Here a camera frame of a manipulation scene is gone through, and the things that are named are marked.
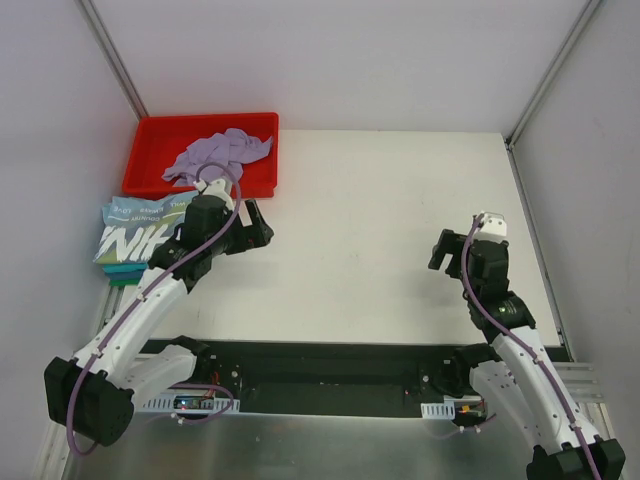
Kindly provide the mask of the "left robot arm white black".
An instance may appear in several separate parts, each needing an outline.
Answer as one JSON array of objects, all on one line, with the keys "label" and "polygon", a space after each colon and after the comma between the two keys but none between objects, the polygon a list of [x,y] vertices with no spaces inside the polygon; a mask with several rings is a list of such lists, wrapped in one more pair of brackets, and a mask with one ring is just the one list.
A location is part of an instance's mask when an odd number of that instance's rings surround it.
[{"label": "left robot arm white black", "polygon": [[132,297],[114,319],[71,359],[54,358],[44,371],[49,417],[66,429],[72,451],[76,435],[110,446],[127,430],[134,412],[180,383],[215,389],[212,351],[204,343],[179,336],[158,354],[136,364],[151,334],[211,270],[215,257],[267,246],[274,232],[257,202],[239,207],[216,195],[199,194],[184,220],[157,247]]}]

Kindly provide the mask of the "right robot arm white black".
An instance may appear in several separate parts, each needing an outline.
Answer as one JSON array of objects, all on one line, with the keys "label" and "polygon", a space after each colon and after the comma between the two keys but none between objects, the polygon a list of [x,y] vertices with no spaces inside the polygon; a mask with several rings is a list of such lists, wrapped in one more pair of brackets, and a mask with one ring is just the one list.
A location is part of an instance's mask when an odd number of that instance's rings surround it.
[{"label": "right robot arm white black", "polygon": [[503,233],[445,229],[429,267],[463,285],[473,324],[485,340],[460,347],[431,378],[443,395],[476,393],[489,411],[508,421],[532,449],[529,479],[618,479],[626,461],[615,439],[604,438],[571,397],[544,347],[530,310],[509,288],[508,243]]}]

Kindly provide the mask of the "purple t-shirt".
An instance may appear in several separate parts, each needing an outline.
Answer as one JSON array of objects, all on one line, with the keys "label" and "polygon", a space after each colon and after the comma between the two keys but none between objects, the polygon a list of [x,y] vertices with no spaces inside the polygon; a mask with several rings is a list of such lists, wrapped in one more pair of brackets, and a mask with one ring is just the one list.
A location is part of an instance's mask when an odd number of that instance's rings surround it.
[{"label": "purple t-shirt", "polygon": [[191,143],[164,171],[162,179],[175,187],[192,186],[199,180],[212,182],[226,176],[226,171],[220,168],[223,165],[236,180],[240,180],[244,166],[266,158],[272,145],[273,137],[262,141],[244,130],[228,128],[224,133],[215,133]]}]

